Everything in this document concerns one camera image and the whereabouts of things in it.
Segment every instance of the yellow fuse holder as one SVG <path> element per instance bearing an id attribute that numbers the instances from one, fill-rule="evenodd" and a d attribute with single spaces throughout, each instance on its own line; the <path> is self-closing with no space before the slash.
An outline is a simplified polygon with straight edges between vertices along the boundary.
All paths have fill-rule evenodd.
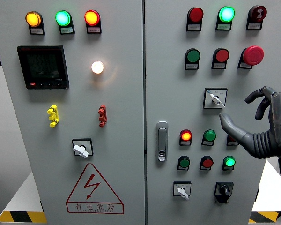
<path id="1" fill-rule="evenodd" d="M 50 127 L 55 127 L 59 122 L 59 116 L 57 111 L 57 106 L 52 105 L 48 110 L 47 113 L 49 114 L 49 120 L 52 121 L 50 123 Z"/>

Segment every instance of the meter button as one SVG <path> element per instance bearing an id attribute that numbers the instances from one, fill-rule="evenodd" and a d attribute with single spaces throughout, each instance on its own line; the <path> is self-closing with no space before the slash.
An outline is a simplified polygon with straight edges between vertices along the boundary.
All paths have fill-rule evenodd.
<path id="1" fill-rule="evenodd" d="M 210 156 L 204 156 L 201 159 L 200 170 L 211 170 L 214 162 Z"/>
<path id="2" fill-rule="evenodd" d="M 188 170 L 189 165 L 191 164 L 188 156 L 181 156 L 178 159 L 178 170 Z"/>

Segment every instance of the red emergency stop button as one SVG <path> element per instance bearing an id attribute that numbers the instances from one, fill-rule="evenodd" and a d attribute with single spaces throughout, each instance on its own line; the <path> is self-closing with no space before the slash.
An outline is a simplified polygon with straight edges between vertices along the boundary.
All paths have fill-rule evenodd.
<path id="1" fill-rule="evenodd" d="M 266 17 L 267 10 L 264 6 L 253 6 L 249 11 L 249 17 L 252 21 L 259 23 Z"/>
<path id="2" fill-rule="evenodd" d="M 264 51 L 257 45 L 250 46 L 244 50 L 243 59 L 244 62 L 250 66 L 259 64 L 264 57 Z"/>
<path id="3" fill-rule="evenodd" d="M 201 159 L 200 170 L 211 170 L 214 162 L 210 156 L 204 156 Z"/>

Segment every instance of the red triangle warning sign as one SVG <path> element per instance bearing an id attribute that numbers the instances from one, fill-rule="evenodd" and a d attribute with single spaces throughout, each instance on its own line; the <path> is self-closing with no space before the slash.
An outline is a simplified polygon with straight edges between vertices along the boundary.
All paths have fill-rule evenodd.
<path id="1" fill-rule="evenodd" d="M 124 204 L 92 163 L 88 163 L 67 199 L 70 213 L 123 214 Z"/>

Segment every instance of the red push button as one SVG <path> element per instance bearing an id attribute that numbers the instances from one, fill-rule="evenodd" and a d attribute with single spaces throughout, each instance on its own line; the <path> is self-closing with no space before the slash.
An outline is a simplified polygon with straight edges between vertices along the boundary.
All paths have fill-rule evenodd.
<path id="1" fill-rule="evenodd" d="M 249 17 L 253 22 L 260 23 L 266 17 L 267 10 L 264 6 L 253 6 L 249 11 Z"/>
<path id="2" fill-rule="evenodd" d="M 243 53 L 243 60 L 250 66 L 259 64 L 264 57 L 264 51 L 261 47 L 253 45 L 245 49 Z"/>
<path id="3" fill-rule="evenodd" d="M 229 52 L 227 49 L 220 49 L 218 52 L 215 53 L 215 58 L 219 62 L 225 62 L 229 58 Z"/>
<path id="4" fill-rule="evenodd" d="M 203 19 L 203 15 L 204 13 L 201 8 L 194 7 L 190 10 L 189 18 L 191 19 L 191 21 L 198 23 Z"/>

